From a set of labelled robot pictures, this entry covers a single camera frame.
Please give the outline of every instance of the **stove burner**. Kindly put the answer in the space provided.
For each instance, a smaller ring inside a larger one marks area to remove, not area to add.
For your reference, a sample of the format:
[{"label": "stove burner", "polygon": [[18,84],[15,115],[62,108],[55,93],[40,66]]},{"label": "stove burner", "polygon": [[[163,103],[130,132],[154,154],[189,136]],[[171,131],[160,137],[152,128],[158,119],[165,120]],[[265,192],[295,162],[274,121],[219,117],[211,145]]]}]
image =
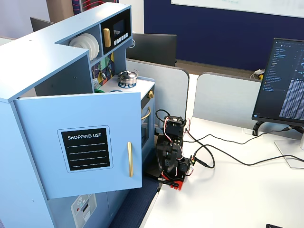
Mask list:
[{"label": "stove burner", "polygon": [[121,87],[122,89],[131,89],[136,86],[136,83],[130,85],[130,84],[119,82],[118,86]]}]

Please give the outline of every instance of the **blue carpet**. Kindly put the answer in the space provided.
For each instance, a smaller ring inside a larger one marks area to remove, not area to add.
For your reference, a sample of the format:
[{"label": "blue carpet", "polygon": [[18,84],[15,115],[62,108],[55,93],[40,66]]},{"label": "blue carpet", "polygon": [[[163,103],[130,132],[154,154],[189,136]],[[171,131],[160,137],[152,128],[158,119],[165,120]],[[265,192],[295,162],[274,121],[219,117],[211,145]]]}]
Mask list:
[{"label": "blue carpet", "polygon": [[5,228],[3,223],[1,222],[1,219],[0,219],[0,228]]},{"label": "blue carpet", "polygon": [[142,177],[142,188],[132,189],[119,208],[110,228],[138,228],[157,192],[158,181]]}]

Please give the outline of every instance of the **red clamp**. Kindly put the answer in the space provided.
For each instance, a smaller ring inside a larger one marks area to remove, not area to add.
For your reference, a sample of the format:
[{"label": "red clamp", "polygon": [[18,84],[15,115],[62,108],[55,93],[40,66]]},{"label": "red clamp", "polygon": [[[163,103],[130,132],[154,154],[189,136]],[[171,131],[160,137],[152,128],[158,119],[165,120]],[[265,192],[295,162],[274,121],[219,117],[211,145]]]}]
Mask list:
[{"label": "red clamp", "polygon": [[[168,181],[172,181],[172,180],[170,180],[165,174],[163,174],[162,173],[162,176],[166,179],[166,180],[168,180]],[[182,181],[173,181],[173,183],[175,183],[175,184],[178,184],[178,187],[176,187],[176,186],[173,186],[173,185],[171,185],[171,188],[173,189],[178,189],[179,191],[181,190],[181,187],[182,187],[182,185],[183,185],[183,183],[184,182],[182,182]]]}]

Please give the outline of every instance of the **yellow item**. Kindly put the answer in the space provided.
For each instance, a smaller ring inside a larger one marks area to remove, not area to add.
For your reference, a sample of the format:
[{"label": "yellow item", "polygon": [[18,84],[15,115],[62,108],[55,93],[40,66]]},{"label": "yellow item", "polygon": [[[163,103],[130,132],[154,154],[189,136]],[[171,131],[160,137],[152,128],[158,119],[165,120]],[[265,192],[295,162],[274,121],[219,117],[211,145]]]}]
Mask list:
[{"label": "yellow item", "polygon": [[98,77],[97,77],[98,83],[101,83],[103,78],[101,77],[101,72],[99,72]]}]

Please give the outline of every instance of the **computer monitor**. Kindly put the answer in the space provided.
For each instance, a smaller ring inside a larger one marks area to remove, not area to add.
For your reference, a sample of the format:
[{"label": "computer monitor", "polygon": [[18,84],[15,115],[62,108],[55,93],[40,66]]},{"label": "computer monitor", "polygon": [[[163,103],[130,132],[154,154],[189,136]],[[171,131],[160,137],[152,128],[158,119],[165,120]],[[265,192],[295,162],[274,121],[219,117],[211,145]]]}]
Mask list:
[{"label": "computer monitor", "polygon": [[46,20],[40,20],[37,18],[30,18],[30,22],[32,23],[33,31],[36,32],[40,29],[44,29],[47,26],[54,24],[53,22],[49,22]]},{"label": "computer monitor", "polygon": [[[274,40],[252,119],[304,126],[304,41]],[[304,137],[275,144],[283,155],[304,159]],[[291,168],[304,168],[301,161],[286,161]]]},{"label": "computer monitor", "polygon": [[135,46],[127,48],[126,56],[130,59],[175,66],[176,35],[133,34]]}]

